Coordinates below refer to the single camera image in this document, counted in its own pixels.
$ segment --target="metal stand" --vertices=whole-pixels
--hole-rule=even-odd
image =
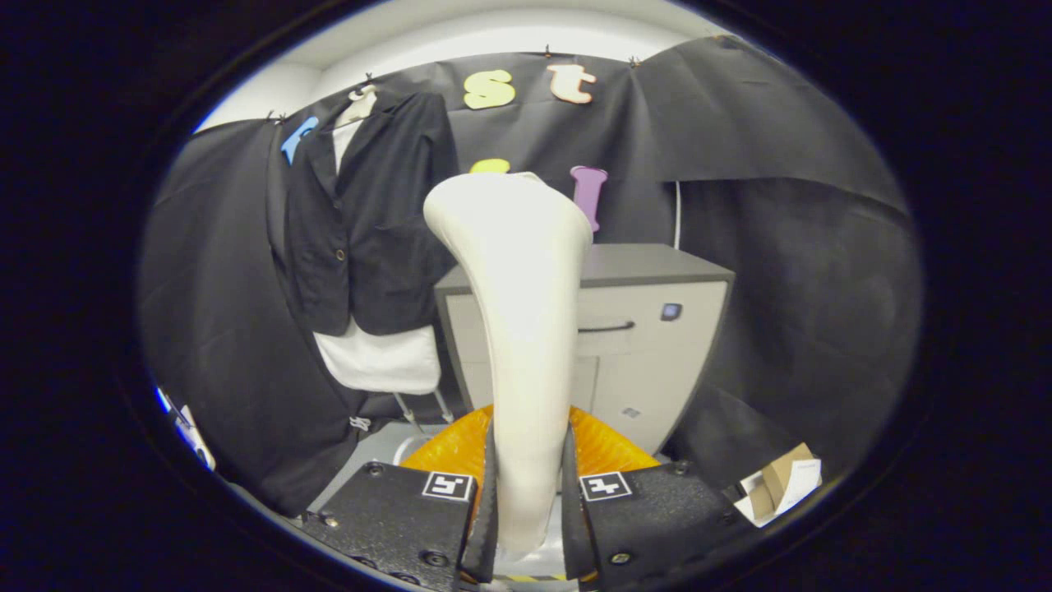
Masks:
[[[442,408],[442,419],[446,421],[446,424],[453,423],[453,414],[449,412],[449,408],[446,407],[446,400],[442,396],[442,391],[434,390],[434,399],[439,400],[439,407]]]
[[[423,434],[424,429],[421,428],[419,424],[417,424],[417,416],[412,414],[412,410],[409,409],[409,406],[405,405],[405,402],[402,400],[401,393],[394,393],[394,401],[397,401],[398,406],[402,408],[402,415],[405,416],[405,419],[409,422],[409,424],[412,425],[413,428],[416,428],[417,430],[420,431],[421,434]]]

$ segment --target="cabinet drawer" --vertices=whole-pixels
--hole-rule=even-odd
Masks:
[[[669,346],[696,347],[714,331],[727,282],[584,287],[578,292],[576,353],[582,358],[628,354]],[[665,305],[680,305],[675,321],[662,321]],[[482,311],[471,293],[448,295],[452,339],[462,363],[488,363]]]
[[[699,346],[719,324],[726,293],[725,281],[583,288],[578,294],[579,329],[628,323],[632,328],[579,333],[578,353],[616,355]],[[680,317],[662,321],[666,305],[679,305]]]

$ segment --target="white cloth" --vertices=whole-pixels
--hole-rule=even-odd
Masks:
[[[362,121],[332,130],[337,172]],[[370,335],[351,318],[343,335],[315,333],[315,342],[329,374],[349,389],[426,395],[439,388],[442,369],[431,327],[393,335]]]

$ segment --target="white ceiling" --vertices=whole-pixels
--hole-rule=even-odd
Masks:
[[[605,13],[661,26],[688,38],[727,33],[694,11],[664,0],[388,0],[348,16],[278,61],[325,69],[356,52],[417,27],[508,8],[575,8]]]

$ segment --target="cardboard box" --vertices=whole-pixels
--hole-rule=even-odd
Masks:
[[[749,492],[749,503],[752,504],[752,515],[757,520],[762,520],[774,513],[774,501],[771,499],[771,491],[767,486],[761,484]]]
[[[789,484],[789,476],[792,474],[793,462],[811,461],[812,458],[814,456],[811,454],[811,450],[807,448],[806,444],[801,444],[777,461],[763,468],[764,485],[770,492],[771,503],[774,505],[774,508],[777,508],[782,504],[782,498],[785,497],[786,486]]]

